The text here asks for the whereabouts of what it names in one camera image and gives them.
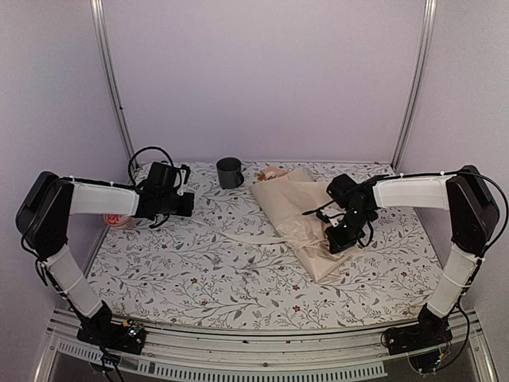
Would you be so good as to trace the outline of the cream ribbon bow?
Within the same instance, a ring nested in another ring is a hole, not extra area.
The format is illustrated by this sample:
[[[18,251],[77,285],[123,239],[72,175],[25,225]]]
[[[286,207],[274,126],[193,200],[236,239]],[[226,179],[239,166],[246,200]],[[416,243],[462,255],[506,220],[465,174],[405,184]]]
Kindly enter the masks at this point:
[[[245,236],[236,235],[227,232],[217,231],[221,236],[229,240],[234,240],[242,244],[250,245],[272,245],[272,244],[289,244],[294,246],[296,250],[307,248],[318,251],[322,256],[331,256],[328,249],[324,246],[326,239],[298,239],[292,236]]]

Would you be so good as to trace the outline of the peach wrapping paper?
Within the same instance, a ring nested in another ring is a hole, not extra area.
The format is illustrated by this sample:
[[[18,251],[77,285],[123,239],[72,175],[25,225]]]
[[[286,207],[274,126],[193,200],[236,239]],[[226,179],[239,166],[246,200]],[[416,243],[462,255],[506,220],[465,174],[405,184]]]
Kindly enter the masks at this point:
[[[326,239],[325,223],[306,212],[314,212],[332,200],[326,193],[327,187],[328,182],[315,181],[309,169],[298,167],[286,171],[283,177],[256,181],[250,191],[280,236],[319,240]],[[346,255],[322,256],[313,249],[296,250],[287,245],[315,282],[326,278],[347,258]],[[328,249],[327,239],[324,246]]]

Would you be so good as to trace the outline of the white purple flower bunch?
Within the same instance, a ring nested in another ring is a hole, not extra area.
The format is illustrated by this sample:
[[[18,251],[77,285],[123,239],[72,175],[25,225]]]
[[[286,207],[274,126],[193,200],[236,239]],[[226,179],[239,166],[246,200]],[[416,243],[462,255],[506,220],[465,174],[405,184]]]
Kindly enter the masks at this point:
[[[278,177],[283,177],[286,175],[286,171],[284,170],[281,170],[281,169],[266,169],[265,171],[262,171],[260,173],[257,174],[257,181],[258,182],[261,182],[261,181],[269,181],[269,180],[273,180],[275,178],[278,178]]]

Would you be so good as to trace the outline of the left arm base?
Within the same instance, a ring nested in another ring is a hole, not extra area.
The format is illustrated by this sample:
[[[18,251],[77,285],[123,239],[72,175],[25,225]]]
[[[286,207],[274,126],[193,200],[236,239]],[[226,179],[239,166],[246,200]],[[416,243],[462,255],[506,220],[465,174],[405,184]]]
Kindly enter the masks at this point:
[[[76,316],[81,324],[76,336],[79,341],[124,353],[142,353],[146,341],[144,326],[132,319],[122,324],[114,323],[111,309],[106,303],[90,318],[80,312],[76,312]]]

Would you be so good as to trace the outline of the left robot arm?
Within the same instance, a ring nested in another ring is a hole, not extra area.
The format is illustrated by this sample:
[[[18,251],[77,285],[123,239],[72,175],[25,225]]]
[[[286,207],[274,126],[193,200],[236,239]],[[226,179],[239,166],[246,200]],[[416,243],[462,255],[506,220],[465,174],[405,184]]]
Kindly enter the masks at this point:
[[[68,244],[68,223],[74,215],[115,215],[156,220],[192,215],[195,194],[168,187],[136,189],[132,185],[59,177],[44,171],[16,215],[21,245],[34,255],[45,277],[80,315],[90,319],[88,333],[101,345],[118,339],[118,328],[99,311],[103,302],[86,280]]]

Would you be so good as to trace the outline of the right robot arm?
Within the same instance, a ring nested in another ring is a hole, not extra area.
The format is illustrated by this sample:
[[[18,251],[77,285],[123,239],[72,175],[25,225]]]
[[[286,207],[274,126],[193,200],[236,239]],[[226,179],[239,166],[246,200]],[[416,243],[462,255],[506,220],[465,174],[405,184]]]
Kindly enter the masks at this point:
[[[377,175],[355,182],[346,174],[335,177],[326,193],[338,212],[324,204],[317,217],[328,224],[324,233],[331,254],[361,244],[381,209],[411,207],[449,213],[451,249],[441,278],[411,330],[411,340],[427,347],[441,336],[441,323],[471,286],[485,253],[497,239],[499,207],[490,192],[494,184],[475,166],[440,173]]]

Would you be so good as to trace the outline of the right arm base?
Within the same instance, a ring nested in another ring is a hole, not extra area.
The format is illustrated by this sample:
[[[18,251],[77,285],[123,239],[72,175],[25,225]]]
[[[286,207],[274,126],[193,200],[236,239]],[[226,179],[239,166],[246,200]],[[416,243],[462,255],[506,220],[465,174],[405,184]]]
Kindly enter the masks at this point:
[[[416,324],[386,329],[380,343],[390,355],[416,352],[408,359],[410,367],[420,374],[430,374],[441,366],[452,339],[448,316],[439,318],[424,305]]]

